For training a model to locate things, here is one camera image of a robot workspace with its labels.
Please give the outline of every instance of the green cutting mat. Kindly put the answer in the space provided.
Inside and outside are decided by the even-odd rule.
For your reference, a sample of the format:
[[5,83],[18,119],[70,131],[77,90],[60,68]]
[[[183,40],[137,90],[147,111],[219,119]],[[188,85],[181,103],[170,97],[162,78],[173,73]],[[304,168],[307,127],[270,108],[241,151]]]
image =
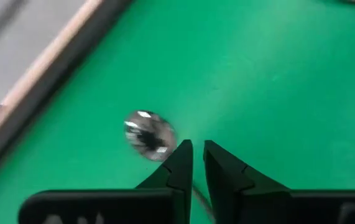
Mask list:
[[193,140],[206,195],[205,139],[288,187],[355,189],[355,6],[137,0],[0,167],[0,224],[41,190],[144,180],[159,163],[123,133],[138,109]]

